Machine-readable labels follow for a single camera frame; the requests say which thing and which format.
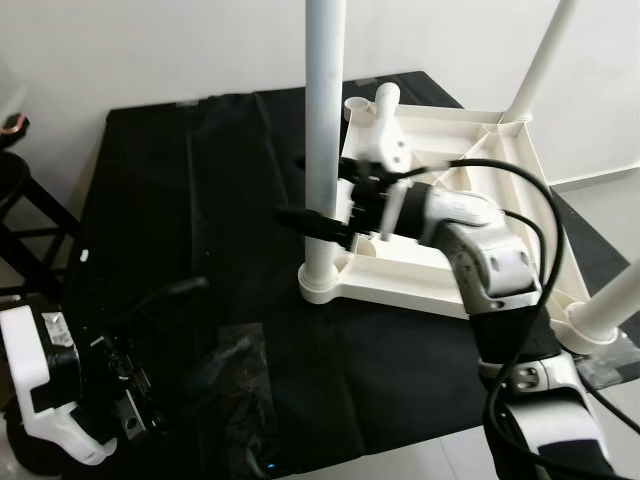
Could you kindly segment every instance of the black stool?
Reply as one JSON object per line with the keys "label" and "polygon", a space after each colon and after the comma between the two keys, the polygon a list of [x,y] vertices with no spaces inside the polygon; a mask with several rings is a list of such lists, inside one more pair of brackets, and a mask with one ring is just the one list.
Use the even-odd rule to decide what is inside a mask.
{"label": "black stool", "polygon": [[[4,218],[16,202],[25,197],[58,225],[54,228],[11,231]],[[29,166],[19,156],[0,151],[0,257],[22,275],[22,286],[0,288],[0,297],[40,292],[50,302],[60,301],[62,284],[57,276],[63,270],[51,270],[65,235],[76,238],[78,221],[55,198],[31,178]],[[53,236],[42,261],[20,241],[21,238]]]}

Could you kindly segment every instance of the table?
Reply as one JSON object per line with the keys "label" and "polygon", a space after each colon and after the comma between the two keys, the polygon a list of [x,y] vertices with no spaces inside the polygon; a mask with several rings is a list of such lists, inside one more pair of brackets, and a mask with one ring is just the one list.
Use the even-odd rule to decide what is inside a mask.
{"label": "table", "polygon": [[[386,81],[399,85],[401,103],[460,107],[423,72],[346,82],[343,96],[373,98]],[[485,394],[465,320],[349,299],[314,306],[299,296],[303,239],[278,226],[273,210],[303,205],[304,173],[294,165],[303,155],[301,88],[110,112],[66,277],[63,307],[77,340],[95,338],[143,295],[204,275],[210,295],[142,348],[154,389],[170,393],[220,327],[262,323],[286,472],[479,425]],[[558,202],[594,293],[626,262]],[[640,319],[625,328],[638,342]],[[91,475],[224,478],[219,417],[212,409],[124,448]]]}

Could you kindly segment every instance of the stool leg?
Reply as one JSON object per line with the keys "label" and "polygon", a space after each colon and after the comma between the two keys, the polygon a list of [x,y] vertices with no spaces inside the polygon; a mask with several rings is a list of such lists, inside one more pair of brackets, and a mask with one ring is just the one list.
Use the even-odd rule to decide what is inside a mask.
{"label": "stool leg", "polygon": [[33,178],[27,181],[24,196],[53,220],[65,233],[77,238],[80,223]]}
{"label": "stool leg", "polygon": [[60,300],[60,282],[3,223],[0,223],[0,257],[51,302]]}

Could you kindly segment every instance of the black cloth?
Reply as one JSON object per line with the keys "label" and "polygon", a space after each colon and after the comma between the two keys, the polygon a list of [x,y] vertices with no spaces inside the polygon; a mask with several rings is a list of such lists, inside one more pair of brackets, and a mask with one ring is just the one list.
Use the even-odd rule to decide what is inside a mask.
{"label": "black cloth", "polygon": [[[386,81],[399,85],[402,103],[460,106],[422,72],[346,82],[343,95],[373,98]],[[303,155],[301,88],[112,111],[66,278],[71,328],[80,341],[91,340],[144,294],[205,275],[208,298],[146,346],[154,389],[170,391],[182,369],[215,344],[220,326],[262,322],[290,471],[479,425],[485,392],[467,321],[349,299],[310,305],[300,297],[303,238],[277,225],[273,210],[303,205],[304,173],[294,166]],[[610,258],[623,262],[560,203],[578,260],[589,260],[584,273],[593,291],[606,283]],[[86,263],[79,261],[83,249]],[[598,267],[594,259],[604,251],[606,266]],[[91,472],[154,468],[208,477],[224,463],[216,422],[204,418]]]}

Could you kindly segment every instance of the transparent plastic sheet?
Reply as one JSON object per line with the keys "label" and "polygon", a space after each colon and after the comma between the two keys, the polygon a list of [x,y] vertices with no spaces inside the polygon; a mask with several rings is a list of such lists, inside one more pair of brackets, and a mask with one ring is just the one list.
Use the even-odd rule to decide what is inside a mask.
{"label": "transparent plastic sheet", "polygon": [[576,359],[576,366],[598,390],[640,378],[640,348],[626,333],[607,348]]}
{"label": "transparent plastic sheet", "polygon": [[282,446],[273,407],[262,324],[233,325],[219,330],[220,346],[243,337],[250,354],[233,373],[223,392],[230,478],[271,478],[286,473],[280,464]]}

